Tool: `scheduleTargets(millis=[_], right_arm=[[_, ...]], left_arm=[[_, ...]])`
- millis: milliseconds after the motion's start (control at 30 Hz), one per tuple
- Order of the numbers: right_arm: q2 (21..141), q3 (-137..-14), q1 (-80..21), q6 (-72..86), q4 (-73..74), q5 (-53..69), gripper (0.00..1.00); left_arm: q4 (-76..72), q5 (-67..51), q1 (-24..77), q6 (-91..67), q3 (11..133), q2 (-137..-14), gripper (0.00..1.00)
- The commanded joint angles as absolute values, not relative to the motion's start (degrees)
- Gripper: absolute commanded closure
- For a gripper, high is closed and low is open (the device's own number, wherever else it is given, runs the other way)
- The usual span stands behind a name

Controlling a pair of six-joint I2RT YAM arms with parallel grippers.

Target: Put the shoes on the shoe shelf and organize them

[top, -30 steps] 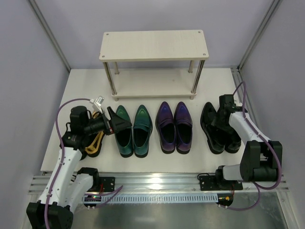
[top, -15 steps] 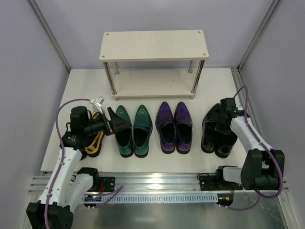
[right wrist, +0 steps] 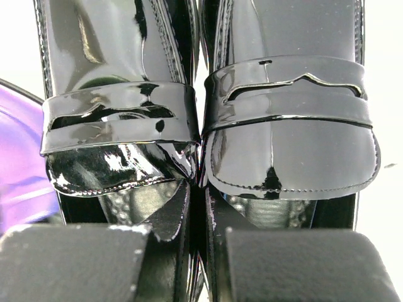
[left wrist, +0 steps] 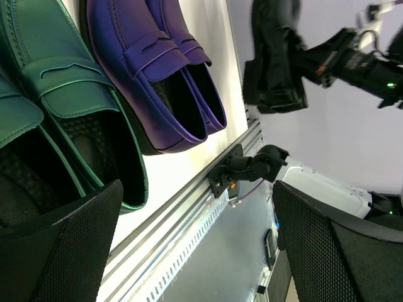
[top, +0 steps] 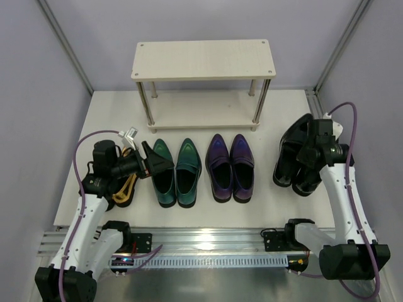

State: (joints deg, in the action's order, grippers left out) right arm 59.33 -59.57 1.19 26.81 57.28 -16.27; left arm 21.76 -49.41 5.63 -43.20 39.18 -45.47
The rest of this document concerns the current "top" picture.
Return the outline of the green loafer shoe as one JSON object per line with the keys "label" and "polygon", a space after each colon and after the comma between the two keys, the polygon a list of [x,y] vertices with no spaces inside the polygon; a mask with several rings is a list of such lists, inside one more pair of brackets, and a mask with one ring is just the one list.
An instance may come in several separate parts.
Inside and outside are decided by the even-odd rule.
{"label": "green loafer shoe", "polygon": [[185,138],[176,163],[176,193],[180,207],[191,208],[195,205],[201,173],[202,163],[196,146],[190,138]]}
{"label": "green loafer shoe", "polygon": [[[165,141],[158,138],[153,146],[153,151],[158,155],[173,160]],[[174,168],[166,169],[152,177],[154,192],[159,205],[163,208],[170,208],[176,203],[176,185],[174,179]]]}

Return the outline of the gold loafer shoe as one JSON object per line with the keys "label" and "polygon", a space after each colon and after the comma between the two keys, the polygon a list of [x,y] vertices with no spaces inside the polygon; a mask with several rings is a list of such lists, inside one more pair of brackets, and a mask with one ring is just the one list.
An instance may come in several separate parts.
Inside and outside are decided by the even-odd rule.
{"label": "gold loafer shoe", "polygon": [[137,181],[138,177],[136,174],[130,174],[118,180],[118,190],[112,196],[113,201],[118,207],[126,208],[132,203]]}

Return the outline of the black loafer shoe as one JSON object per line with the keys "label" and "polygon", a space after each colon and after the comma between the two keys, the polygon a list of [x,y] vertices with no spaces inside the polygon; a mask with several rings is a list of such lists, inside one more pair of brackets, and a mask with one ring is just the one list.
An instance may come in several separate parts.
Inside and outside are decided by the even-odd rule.
{"label": "black loafer shoe", "polygon": [[277,186],[289,187],[297,176],[301,167],[297,155],[307,140],[308,122],[312,120],[312,114],[306,113],[283,134],[279,144],[279,157],[273,172],[273,181]]}
{"label": "black loafer shoe", "polygon": [[292,189],[299,196],[311,195],[321,183],[319,172],[298,163],[293,165]]}

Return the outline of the purple loafer shoe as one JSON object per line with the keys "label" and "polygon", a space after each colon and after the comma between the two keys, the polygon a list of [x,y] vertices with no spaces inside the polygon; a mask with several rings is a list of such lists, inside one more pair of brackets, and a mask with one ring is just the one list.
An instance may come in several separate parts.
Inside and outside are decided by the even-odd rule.
{"label": "purple loafer shoe", "polygon": [[205,165],[214,200],[218,203],[228,202],[233,190],[232,167],[225,141],[218,133],[213,136],[208,146]]}
{"label": "purple loafer shoe", "polygon": [[254,157],[246,138],[241,134],[233,139],[230,163],[234,181],[233,197],[238,203],[248,203],[254,189]]}

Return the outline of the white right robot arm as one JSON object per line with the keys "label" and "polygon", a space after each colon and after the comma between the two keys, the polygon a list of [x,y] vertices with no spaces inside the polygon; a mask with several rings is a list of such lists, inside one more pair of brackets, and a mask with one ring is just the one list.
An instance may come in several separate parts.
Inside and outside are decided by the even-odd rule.
{"label": "white right robot arm", "polygon": [[330,237],[310,219],[290,219],[292,244],[318,256],[327,280],[375,279],[390,259],[390,249],[378,243],[368,224],[355,183],[354,158],[349,145],[335,136],[334,122],[303,115],[284,133],[279,151],[273,180],[300,196],[324,184],[335,225],[335,236]]}

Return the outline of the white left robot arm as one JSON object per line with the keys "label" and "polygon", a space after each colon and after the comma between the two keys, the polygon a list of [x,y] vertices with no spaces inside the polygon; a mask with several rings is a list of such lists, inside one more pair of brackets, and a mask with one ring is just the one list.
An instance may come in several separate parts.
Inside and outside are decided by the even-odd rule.
{"label": "white left robot arm", "polygon": [[77,210],[67,235],[47,267],[39,267],[35,283],[43,301],[93,301],[98,279],[112,255],[132,242],[129,223],[107,221],[93,237],[104,213],[111,209],[118,182],[131,175],[145,179],[174,166],[142,142],[145,157],[131,149],[118,153],[115,142],[94,145],[93,159],[80,183]]}

